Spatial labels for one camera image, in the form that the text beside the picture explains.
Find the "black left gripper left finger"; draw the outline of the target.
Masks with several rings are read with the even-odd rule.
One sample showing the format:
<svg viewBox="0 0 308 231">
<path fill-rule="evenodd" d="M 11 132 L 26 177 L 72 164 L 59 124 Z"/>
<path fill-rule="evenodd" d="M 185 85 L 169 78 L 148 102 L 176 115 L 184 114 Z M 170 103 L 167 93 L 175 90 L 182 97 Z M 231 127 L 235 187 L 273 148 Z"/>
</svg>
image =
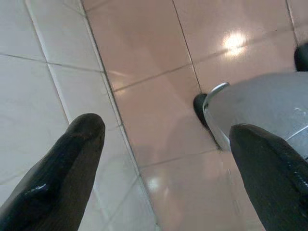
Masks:
<svg viewBox="0 0 308 231">
<path fill-rule="evenodd" d="M 99 115 L 75 118 L 0 206 L 0 231 L 78 231 L 104 139 Z"/>
</svg>

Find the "black robot foot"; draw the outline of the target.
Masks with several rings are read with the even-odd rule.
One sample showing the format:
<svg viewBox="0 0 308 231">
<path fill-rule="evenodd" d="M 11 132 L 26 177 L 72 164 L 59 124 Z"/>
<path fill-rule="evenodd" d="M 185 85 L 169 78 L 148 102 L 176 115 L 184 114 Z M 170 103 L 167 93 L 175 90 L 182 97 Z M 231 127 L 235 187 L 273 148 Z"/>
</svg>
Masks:
<svg viewBox="0 0 308 231">
<path fill-rule="evenodd" d="M 209 129 L 209 126 L 205 120 L 205 116 L 203 113 L 203 103 L 205 101 L 207 97 L 207 94 L 205 93 L 200 93 L 198 95 L 195 96 L 194 100 L 193 100 L 193 108 L 194 108 L 194 112 L 197 115 L 199 121 L 201 122 L 201 124 L 203 125 L 203 127 L 209 132 L 211 138 L 213 139 L 216 147 L 218 148 L 218 150 L 221 150 L 219 144 L 217 143 L 213 133 L 211 132 L 211 130 Z"/>
</svg>

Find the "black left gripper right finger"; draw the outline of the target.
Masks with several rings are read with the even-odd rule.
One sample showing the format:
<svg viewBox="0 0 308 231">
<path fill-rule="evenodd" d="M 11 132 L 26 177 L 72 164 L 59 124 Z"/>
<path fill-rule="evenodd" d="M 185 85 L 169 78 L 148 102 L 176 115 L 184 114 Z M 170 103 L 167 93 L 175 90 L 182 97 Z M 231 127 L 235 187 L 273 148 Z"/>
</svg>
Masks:
<svg viewBox="0 0 308 231">
<path fill-rule="evenodd" d="M 231 153 L 266 231 L 308 231 L 308 162 L 260 127 L 231 127 Z"/>
</svg>

